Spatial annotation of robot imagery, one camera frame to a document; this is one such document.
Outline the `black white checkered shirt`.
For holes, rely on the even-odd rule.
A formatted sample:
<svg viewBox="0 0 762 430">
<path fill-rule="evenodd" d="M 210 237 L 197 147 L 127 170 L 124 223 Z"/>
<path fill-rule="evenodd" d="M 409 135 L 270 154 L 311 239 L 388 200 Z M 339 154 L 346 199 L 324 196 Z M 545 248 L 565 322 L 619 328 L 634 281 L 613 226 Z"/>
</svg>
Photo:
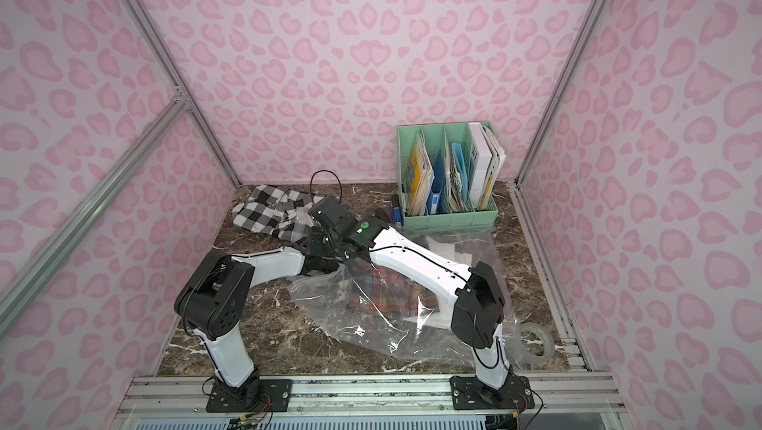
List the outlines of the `black white checkered shirt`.
<svg viewBox="0 0 762 430">
<path fill-rule="evenodd" d="M 258 185 L 245 201 L 232 209 L 232 223 L 244 231 L 297 243 L 309 235 L 314 225 L 310 213 L 319 199 L 323 196 Z"/>
</svg>

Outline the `red plaid shirt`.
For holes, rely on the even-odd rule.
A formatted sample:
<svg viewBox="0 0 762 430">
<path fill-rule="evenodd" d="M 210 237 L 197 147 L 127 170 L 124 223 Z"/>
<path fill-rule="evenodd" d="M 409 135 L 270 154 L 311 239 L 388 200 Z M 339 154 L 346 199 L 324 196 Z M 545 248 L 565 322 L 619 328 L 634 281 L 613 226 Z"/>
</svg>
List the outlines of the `red plaid shirt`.
<svg viewBox="0 0 762 430">
<path fill-rule="evenodd" d="M 413 318 L 440 309 L 437 295 L 392 269 L 371 266 L 352 274 L 350 307 L 384 316 Z"/>
</svg>

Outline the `clear plastic vacuum bag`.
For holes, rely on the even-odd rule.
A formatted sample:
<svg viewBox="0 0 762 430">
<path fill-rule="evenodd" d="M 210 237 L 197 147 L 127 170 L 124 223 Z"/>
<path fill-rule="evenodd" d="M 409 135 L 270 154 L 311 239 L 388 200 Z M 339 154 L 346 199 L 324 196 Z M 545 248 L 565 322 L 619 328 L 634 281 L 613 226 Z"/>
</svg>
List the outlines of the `clear plastic vacuum bag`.
<svg viewBox="0 0 762 430">
<path fill-rule="evenodd" d="M 468 265 L 483 261 L 504 278 L 489 229 L 418 233 L 411 239 L 446 259 Z M 507 296 L 502 342 L 509 362 L 523 370 L 529 363 L 519 320 L 505 280 L 499 284 Z M 331 338 L 398 360 L 473 367 L 471 348 L 450 330 L 452 306 L 390 268 L 355 259 L 335 273 L 300 278 L 289 292 L 296 306 Z"/>
</svg>

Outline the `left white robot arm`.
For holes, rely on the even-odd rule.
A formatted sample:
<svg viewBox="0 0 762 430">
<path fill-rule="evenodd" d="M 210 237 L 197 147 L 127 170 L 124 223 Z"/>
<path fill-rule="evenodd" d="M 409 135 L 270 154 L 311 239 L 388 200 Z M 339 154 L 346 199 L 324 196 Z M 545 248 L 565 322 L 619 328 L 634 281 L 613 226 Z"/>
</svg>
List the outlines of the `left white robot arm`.
<svg viewBox="0 0 762 430">
<path fill-rule="evenodd" d="M 293 247 L 252 255 L 214 249 L 180 291 L 174 309 L 186 334 L 202 340 L 221 386 L 232 391 L 253 390 L 258 370 L 239 328 L 249 291 L 311 271 L 332 273 L 337 267 L 337 247 L 328 237 L 308 237 Z"/>
</svg>

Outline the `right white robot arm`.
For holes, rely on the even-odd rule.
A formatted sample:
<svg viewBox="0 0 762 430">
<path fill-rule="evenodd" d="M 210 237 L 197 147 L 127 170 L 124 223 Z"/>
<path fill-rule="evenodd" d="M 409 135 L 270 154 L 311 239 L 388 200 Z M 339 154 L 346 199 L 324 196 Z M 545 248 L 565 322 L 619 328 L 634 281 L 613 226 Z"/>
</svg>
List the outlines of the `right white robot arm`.
<svg viewBox="0 0 762 430">
<path fill-rule="evenodd" d="M 452 309 L 450 330 L 471 348 L 476 378 L 493 390 L 503 388 L 512 371 L 503 340 L 507 297 L 491 266 L 437 255 L 377 219 L 341 233 L 337 255 L 389 268 L 434 292 Z"/>
</svg>

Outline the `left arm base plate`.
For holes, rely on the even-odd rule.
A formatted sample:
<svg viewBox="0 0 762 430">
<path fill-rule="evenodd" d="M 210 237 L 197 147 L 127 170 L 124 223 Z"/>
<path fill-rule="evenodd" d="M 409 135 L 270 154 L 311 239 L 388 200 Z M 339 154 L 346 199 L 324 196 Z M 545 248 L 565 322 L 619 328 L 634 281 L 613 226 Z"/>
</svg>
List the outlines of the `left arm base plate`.
<svg viewBox="0 0 762 430">
<path fill-rule="evenodd" d="M 246 380 L 239 388 L 233 388 L 219 378 L 206 403 L 207 413 L 257 413 L 262 410 L 275 413 L 288 410 L 293 380 L 285 378 L 258 378 Z"/>
</svg>

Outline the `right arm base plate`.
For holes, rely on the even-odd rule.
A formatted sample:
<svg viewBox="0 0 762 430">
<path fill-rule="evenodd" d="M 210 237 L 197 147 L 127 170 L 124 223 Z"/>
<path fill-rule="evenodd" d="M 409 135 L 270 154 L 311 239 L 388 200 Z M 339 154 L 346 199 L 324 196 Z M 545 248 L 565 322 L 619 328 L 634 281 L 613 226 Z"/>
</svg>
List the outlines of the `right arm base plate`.
<svg viewBox="0 0 762 430">
<path fill-rule="evenodd" d="M 496 390 L 476 376 L 452 376 L 450 394 L 455 410 L 517 410 L 519 413 L 536 407 L 528 378 L 510 374 Z"/>
</svg>

